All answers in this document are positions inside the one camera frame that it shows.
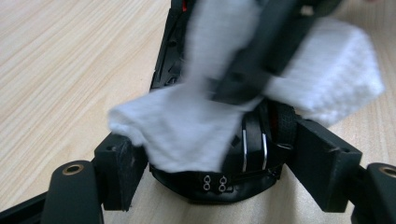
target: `white cloth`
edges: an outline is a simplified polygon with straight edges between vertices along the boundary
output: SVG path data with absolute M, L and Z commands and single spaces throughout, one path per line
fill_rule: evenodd
M 260 8 L 255 0 L 199 1 L 192 14 L 186 39 L 187 62 L 183 70 L 187 77 L 185 82 L 114 107 L 108 115 L 110 130 L 128 136 L 136 146 L 144 145 L 149 162 L 158 169 L 170 173 L 218 172 L 241 118 L 260 99 L 245 105 L 226 105 L 210 101 L 207 97 L 207 81 L 209 78 L 222 76 L 235 51 L 244 47 L 251 39 L 259 15 Z M 328 23 L 331 25 L 330 32 L 322 33 L 320 29 L 329 29 Z M 354 35 L 345 35 L 349 34 L 346 29 L 352 29 L 351 34 L 355 31 L 361 34 L 359 29 L 341 22 L 320 22 L 305 41 L 304 49 L 292 60 L 284 78 L 274 80 L 265 93 L 273 99 L 297 105 L 306 114 L 314 117 L 320 117 L 319 113 L 323 111 L 337 113 L 337 106 L 347 107 L 349 101 L 359 101 L 362 96 L 365 100 L 373 98 L 374 91 L 366 90 L 372 90 L 370 76 L 378 76 L 374 53 L 368 41 L 359 42 L 364 38 L 350 39 Z M 321 46 L 321 39 L 328 46 Z M 362 50 L 351 47 L 354 45 L 352 41 L 358 41 L 356 44 Z M 348 49 L 340 49 L 346 47 L 355 50 L 349 52 Z M 365 60 L 371 60 L 366 62 L 372 69 L 366 75 L 362 73 L 367 71 L 367 66 L 362 70 L 362 63 L 357 63 L 356 59 L 363 53 L 366 55 Z M 337 62 L 343 60 L 350 61 L 343 63 L 346 66 L 333 67 L 341 64 Z M 353 73 L 350 73 L 348 66 L 351 62 L 354 62 Z M 350 84 L 348 89 L 347 84 L 342 83 L 343 88 L 337 88 L 336 82 L 339 80 L 357 81 L 360 77 L 364 77 L 359 81 L 362 84 Z M 320 86 L 309 88 L 318 83 Z M 363 91 L 355 90 L 361 85 L 366 85 L 367 88 Z M 382 90 L 378 86 L 382 87 L 376 79 L 375 93 Z M 326 98 L 326 91 L 333 91 L 329 97 L 331 100 Z M 338 105 L 326 107 L 325 104 L 332 100 Z

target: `light wood surface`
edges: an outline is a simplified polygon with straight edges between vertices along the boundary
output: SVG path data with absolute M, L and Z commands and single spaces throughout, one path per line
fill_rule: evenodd
M 145 94 L 170 1 L 0 1 L 0 211 L 48 189 L 51 173 L 91 160 L 108 134 L 106 112 Z M 346 0 L 336 17 L 368 32 L 387 87 L 331 127 L 373 161 L 396 164 L 396 2 Z M 349 223 L 324 214 L 285 169 L 241 203 L 195 205 L 146 172 L 130 212 L 106 223 Z

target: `table surface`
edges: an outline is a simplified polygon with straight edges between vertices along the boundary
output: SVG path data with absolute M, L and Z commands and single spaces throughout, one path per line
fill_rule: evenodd
M 48 189 L 51 173 L 93 158 L 109 108 L 149 91 L 170 1 L 0 2 L 0 211 Z M 363 152 L 396 164 L 396 2 L 346 0 L 335 17 L 373 39 L 386 92 L 331 127 Z M 349 223 L 324 214 L 294 175 L 231 205 L 187 203 L 148 171 L 128 213 L 107 223 Z

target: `blurry white cloth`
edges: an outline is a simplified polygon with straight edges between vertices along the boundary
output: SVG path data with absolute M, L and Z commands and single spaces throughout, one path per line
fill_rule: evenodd
M 256 1 L 201 0 L 195 7 L 186 39 L 184 83 L 118 105 L 108 114 L 113 133 L 128 136 L 136 146 L 144 145 L 149 162 L 170 173 L 218 172 L 244 113 L 260 101 L 226 105 L 207 97 L 208 80 L 222 76 L 235 51 L 253 36 L 260 15 Z M 368 62 L 359 63 L 359 59 Z M 382 89 L 364 33 L 342 22 L 323 20 L 285 75 L 274 79 L 265 94 L 297 106 L 307 118 L 329 124 Z

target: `wood grain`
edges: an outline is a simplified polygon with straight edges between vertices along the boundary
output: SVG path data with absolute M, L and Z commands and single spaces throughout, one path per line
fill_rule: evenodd
M 90 160 L 106 112 L 149 90 L 170 1 L 0 1 L 0 210 L 48 189 L 51 173 Z M 348 0 L 335 16 L 373 39 L 387 90 L 331 127 L 373 161 L 396 164 L 396 3 Z M 106 223 L 349 223 L 324 214 L 289 170 L 231 205 L 189 204 L 146 172 L 130 212 Z

